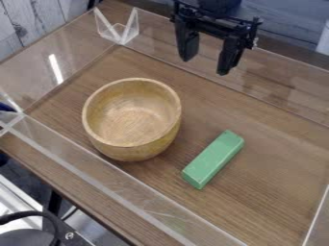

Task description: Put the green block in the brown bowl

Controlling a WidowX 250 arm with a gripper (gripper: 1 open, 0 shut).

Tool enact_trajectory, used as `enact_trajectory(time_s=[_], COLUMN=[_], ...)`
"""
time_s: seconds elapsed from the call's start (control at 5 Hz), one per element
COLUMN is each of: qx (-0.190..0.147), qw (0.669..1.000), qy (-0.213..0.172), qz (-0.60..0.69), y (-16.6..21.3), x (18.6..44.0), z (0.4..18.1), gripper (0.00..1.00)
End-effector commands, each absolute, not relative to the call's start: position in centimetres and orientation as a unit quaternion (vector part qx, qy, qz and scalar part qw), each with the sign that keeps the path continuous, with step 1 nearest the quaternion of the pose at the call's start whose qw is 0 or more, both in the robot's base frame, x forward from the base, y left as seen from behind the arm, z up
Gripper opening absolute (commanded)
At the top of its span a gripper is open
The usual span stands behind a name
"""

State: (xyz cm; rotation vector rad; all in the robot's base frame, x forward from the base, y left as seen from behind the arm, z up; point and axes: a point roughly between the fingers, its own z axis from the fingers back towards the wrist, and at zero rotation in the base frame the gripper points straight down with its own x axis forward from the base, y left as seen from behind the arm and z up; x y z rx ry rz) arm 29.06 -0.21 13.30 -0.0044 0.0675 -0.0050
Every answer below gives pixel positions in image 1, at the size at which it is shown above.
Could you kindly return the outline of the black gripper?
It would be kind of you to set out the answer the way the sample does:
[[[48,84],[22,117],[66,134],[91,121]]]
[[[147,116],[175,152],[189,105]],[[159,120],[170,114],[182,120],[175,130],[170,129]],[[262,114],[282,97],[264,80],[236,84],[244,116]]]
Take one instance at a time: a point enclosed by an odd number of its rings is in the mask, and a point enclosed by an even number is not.
[[[225,76],[238,65],[246,49],[257,44],[262,19],[242,19],[233,15],[242,0],[174,0],[171,22],[175,24],[181,59],[189,62],[199,51],[199,34],[224,39],[217,74]]]

